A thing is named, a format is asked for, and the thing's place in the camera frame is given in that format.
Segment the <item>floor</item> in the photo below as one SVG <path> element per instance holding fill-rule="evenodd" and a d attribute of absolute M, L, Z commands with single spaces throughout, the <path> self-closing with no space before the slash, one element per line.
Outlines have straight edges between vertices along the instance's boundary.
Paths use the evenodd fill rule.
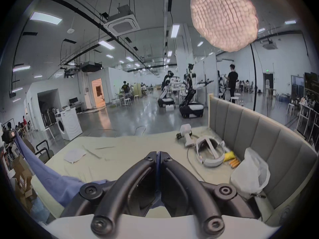
<path fill-rule="evenodd" d="M 131 108 L 109 106 L 78 114 L 83 131 L 80 136 L 144 135 L 179 130 L 181 125 L 187 123 L 192 127 L 207 125 L 208 108 L 205 108 L 202 118 L 184 119 L 181 117 L 178 108 L 170 112 L 166 112 L 165 108 L 159 108 L 157 104 L 159 95 L 160 93 L 157 91 L 150 93 L 148 97 L 141 98 L 138 103 L 133 102 Z M 226 100 L 229 99 L 230 95 L 227 93 Z M 244 107 L 253 109 L 254 94 L 244 93 L 242 94 L 242 100 L 241 104 Z M 268 117 L 286 125 L 291 130 L 295 130 L 297 112 L 295 112 L 295 116 L 287 116 L 287 106 L 287 103 L 279 102 L 275 98 L 266 99 L 262 94 L 257 94 L 256 112 L 265 116 L 268 115 Z M 50 133 L 47 133 L 48 131 L 46 133 L 28 132 L 27 138 L 33 146 L 44 139 L 49 139 L 50 149 L 57 153 L 68 144 L 68 141 L 62 138 L 57 124 L 51 126 L 50 129 L 55 139 L 52 138 Z"/>

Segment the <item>beige table surface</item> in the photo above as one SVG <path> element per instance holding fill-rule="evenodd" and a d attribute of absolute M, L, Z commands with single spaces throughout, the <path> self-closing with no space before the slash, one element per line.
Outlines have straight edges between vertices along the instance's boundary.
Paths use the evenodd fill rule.
<path fill-rule="evenodd" d="M 194 135 L 215 135 L 208 127 L 192 128 Z M 150 134 L 146 136 L 123 137 L 78 137 L 56 153 L 46 165 L 61 175 L 73 176 L 88 183 L 107 179 L 117 180 L 132 165 L 146 157 L 151 151 L 165 151 L 186 167 L 197 179 L 201 178 L 187 160 L 185 140 L 176 139 L 178 131 Z M 64 160 L 64 155 L 71 149 L 84 149 L 87 154 L 79 161 L 71 164 Z M 233 169 L 227 163 L 216 168 L 206 168 L 201 165 L 196 156 L 195 148 L 189 149 L 189 160 L 206 182 L 213 184 L 229 183 Z M 63 207 L 46 191 L 36 176 L 31 180 L 38 197 L 52 215 L 58 218 Z"/>

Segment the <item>pink blurred object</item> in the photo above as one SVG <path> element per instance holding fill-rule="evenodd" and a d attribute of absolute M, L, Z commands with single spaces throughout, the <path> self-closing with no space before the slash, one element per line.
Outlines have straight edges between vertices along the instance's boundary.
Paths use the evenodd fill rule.
<path fill-rule="evenodd" d="M 193 25 L 211 45 L 237 51 L 257 38 L 258 18 L 250 0 L 191 0 Z"/>

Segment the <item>white paper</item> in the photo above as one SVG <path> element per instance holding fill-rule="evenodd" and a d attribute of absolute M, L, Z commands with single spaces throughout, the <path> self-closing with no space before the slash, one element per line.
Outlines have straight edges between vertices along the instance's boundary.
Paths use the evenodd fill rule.
<path fill-rule="evenodd" d="M 64 160 L 73 164 L 74 162 L 79 161 L 85 154 L 86 151 L 83 149 L 72 149 L 64 155 Z"/>

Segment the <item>white plastic bag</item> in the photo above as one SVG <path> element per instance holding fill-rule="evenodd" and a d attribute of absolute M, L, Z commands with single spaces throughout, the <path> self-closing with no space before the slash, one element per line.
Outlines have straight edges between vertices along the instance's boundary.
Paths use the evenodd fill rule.
<path fill-rule="evenodd" d="M 245 151 L 245 159 L 230 176 L 236 189 L 244 193 L 260 193 L 268 184 L 268 164 L 251 148 Z"/>

